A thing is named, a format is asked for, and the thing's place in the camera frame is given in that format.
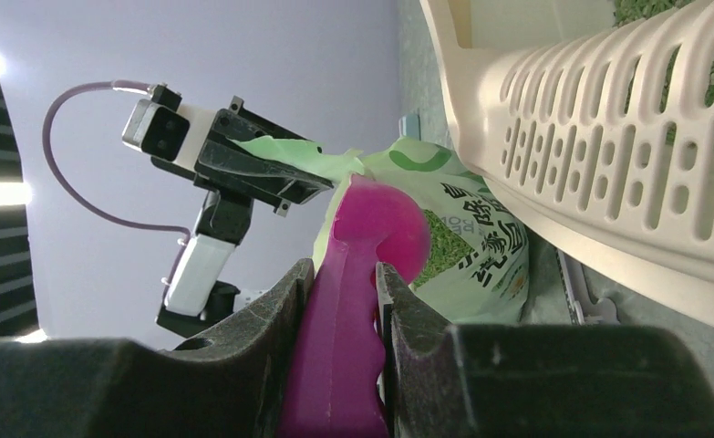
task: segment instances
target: purple cable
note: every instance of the purple cable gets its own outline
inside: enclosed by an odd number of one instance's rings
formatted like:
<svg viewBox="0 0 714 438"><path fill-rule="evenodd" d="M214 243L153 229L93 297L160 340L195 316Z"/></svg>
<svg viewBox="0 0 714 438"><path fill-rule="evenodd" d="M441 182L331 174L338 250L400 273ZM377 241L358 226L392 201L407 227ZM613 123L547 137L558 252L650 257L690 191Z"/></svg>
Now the purple cable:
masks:
<svg viewBox="0 0 714 438"><path fill-rule="evenodd" d="M126 219L121 219L115 215L109 214L99 209L96 205L92 204L86 198L80 195L80 193L78 193L78 191L75 190L75 188L72 187L72 185L67 181L67 178L64 177L64 173L62 173L61 170L58 169L56 159L53 156L53 145L51 144L50 140L51 132L53 131L53 120L56 117L58 110L61 108L62 105L64 105L67 100L74 98L78 94L88 93L90 91L101 91L106 89L148 94L150 87L150 84L136 82L133 80L113 80L105 82L91 82L88 84L78 85L74 88L64 91L63 93L61 93L61 96L58 96L56 100L54 100L53 103L50 104L50 108L47 109L45 120L43 121L42 142L43 153L45 154L47 167L50 168L50 171L53 173L53 176L56 177L56 181L58 181L61 187L63 187L64 190L69 193L69 196L71 196L72 199L77 201L88 211L92 212L93 214L102 219L112 222L113 224L127 226L128 228L136 228L139 230L148 231L165 231L169 233L180 233L184 235L184 238L182 239L183 245L181 246L177 257L174 259L174 264L171 267L167 284L165 284L165 287L163 288L163 294L165 296L166 292L168 292L169 290L168 283L170 283L174 278L174 272L177 270L177 265L182 259L182 255L185 252L185 248L187 247L188 241L190 241L190 229L184 226L177 225L142 224L139 222L128 221Z"/></svg>

